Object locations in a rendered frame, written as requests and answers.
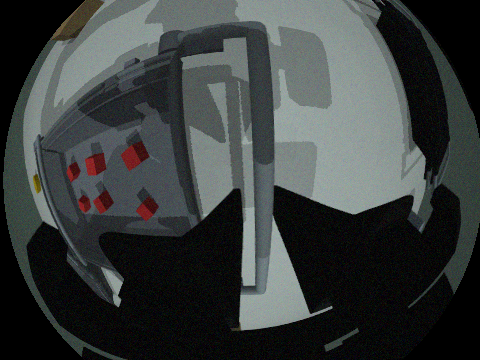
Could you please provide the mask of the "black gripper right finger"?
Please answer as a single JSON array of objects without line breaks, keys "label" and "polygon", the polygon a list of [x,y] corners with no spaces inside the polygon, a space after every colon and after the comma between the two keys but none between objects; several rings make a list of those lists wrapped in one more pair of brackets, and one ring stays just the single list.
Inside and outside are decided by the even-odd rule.
[{"label": "black gripper right finger", "polygon": [[408,219],[413,196],[347,213],[273,185],[273,216],[309,313],[332,307],[331,296],[363,256],[369,241]]}]

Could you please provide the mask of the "tan rectangular block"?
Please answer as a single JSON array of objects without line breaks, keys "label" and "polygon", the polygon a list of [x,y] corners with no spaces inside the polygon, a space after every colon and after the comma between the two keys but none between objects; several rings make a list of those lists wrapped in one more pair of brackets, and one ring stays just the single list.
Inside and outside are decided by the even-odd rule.
[{"label": "tan rectangular block", "polygon": [[67,17],[67,20],[57,28],[51,40],[64,41],[75,39],[75,37],[79,36],[84,25],[88,23],[89,19],[95,15],[97,9],[103,4],[104,1],[101,0],[85,0],[84,3],[79,5],[79,7]]}]

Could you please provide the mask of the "grey cylinder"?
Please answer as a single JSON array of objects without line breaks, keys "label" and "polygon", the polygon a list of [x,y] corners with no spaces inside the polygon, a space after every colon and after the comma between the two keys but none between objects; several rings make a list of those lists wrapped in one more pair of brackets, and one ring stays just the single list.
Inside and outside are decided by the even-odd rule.
[{"label": "grey cylinder", "polygon": [[421,231],[424,227],[424,220],[420,219],[420,216],[416,215],[415,211],[412,211],[412,209],[411,213],[409,213],[408,221],[411,221],[413,227],[417,228],[417,231]]}]

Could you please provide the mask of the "yellow round disc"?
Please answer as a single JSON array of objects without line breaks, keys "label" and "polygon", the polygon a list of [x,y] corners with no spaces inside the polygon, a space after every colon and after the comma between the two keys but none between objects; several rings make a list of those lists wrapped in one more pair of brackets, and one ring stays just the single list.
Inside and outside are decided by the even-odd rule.
[{"label": "yellow round disc", "polygon": [[41,187],[40,187],[40,179],[39,179],[39,176],[37,176],[37,173],[36,173],[36,176],[33,176],[33,185],[35,185],[35,191],[39,193],[41,191]]}]

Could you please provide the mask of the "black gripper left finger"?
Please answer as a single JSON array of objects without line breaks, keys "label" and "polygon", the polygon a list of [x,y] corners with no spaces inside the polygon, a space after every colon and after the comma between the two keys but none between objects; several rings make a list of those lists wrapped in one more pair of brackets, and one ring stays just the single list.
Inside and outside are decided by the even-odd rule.
[{"label": "black gripper left finger", "polygon": [[101,251],[124,277],[208,291],[228,327],[239,328],[244,212],[235,188],[185,235],[104,232]]}]

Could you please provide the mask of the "small red block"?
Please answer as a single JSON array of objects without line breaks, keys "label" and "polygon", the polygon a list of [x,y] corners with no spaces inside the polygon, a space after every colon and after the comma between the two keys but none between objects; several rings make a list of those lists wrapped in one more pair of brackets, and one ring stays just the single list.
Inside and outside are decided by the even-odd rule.
[{"label": "small red block", "polygon": [[113,200],[111,195],[107,191],[101,193],[99,197],[96,197],[95,200],[93,200],[93,204],[96,205],[97,211],[101,213],[107,211],[111,205],[113,205]]},{"label": "small red block", "polygon": [[81,211],[83,211],[84,213],[87,212],[89,208],[91,208],[91,203],[89,203],[88,197],[84,195],[80,197],[79,205]]},{"label": "small red block", "polygon": [[85,159],[85,165],[87,165],[88,176],[97,176],[100,172],[104,172],[105,169],[105,159],[104,153],[95,153],[91,157]]},{"label": "small red block", "polygon": [[79,177],[79,173],[80,173],[80,167],[79,165],[77,165],[77,163],[73,163],[71,165],[69,165],[68,169],[67,169],[67,175],[68,175],[68,179],[73,181],[76,179],[76,177]]},{"label": "small red block", "polygon": [[155,215],[157,204],[151,199],[151,196],[147,197],[147,200],[143,201],[143,204],[139,205],[139,208],[136,209],[136,212],[139,213],[145,221],[151,219],[151,216]]},{"label": "small red block", "polygon": [[139,143],[131,145],[128,149],[125,149],[123,153],[121,153],[121,159],[124,160],[125,165],[127,165],[128,171],[131,169],[136,168],[137,165],[143,163],[147,157],[149,157],[147,149],[145,149],[143,141],[139,141]]}]

